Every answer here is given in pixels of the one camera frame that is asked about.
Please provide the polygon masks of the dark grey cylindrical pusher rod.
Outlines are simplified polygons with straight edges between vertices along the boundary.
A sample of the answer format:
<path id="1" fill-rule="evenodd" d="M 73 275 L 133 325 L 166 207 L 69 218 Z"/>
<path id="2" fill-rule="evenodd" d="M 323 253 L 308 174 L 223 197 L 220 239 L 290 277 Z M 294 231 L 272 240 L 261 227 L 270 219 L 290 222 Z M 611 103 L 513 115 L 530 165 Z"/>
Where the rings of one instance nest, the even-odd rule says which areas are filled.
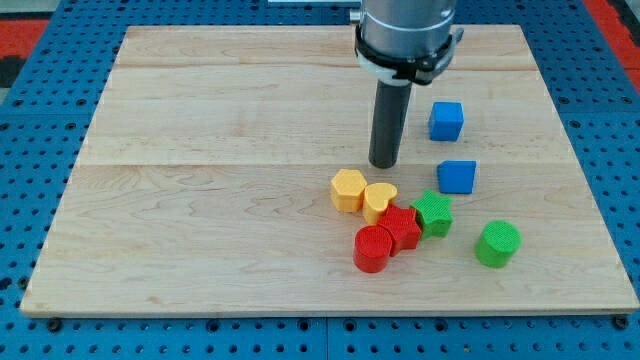
<path id="1" fill-rule="evenodd" d="M 377 83 L 369 147 L 369 162 L 377 168 L 391 168 L 397 161 L 411 89 L 411 83 Z"/>

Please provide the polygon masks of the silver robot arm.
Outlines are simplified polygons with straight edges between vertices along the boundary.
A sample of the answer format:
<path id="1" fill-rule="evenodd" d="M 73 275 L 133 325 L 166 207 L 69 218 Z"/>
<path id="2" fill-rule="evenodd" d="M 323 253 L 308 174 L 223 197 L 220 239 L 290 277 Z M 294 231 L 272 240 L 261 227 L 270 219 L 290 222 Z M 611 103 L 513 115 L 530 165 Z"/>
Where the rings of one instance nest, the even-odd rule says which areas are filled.
<path id="1" fill-rule="evenodd" d="M 453 60 L 464 31 L 455 0 L 363 0 L 355 27 L 360 67 L 377 79 L 369 162 L 395 165 L 414 85 L 428 86 Z"/>

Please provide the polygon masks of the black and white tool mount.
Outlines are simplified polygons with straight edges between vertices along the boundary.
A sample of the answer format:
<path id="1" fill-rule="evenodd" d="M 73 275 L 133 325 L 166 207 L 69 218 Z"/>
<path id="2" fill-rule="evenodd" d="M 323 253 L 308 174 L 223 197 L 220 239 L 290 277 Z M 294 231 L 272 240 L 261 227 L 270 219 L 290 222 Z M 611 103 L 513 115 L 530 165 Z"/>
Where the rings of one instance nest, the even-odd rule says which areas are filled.
<path id="1" fill-rule="evenodd" d="M 456 45 L 461 41 L 464 29 L 449 34 L 444 44 L 424 57 L 392 57 L 385 55 L 362 38 L 362 26 L 355 27 L 354 51 L 362 69 L 379 81 L 391 86 L 414 83 L 427 86 L 440 76 L 453 60 Z"/>

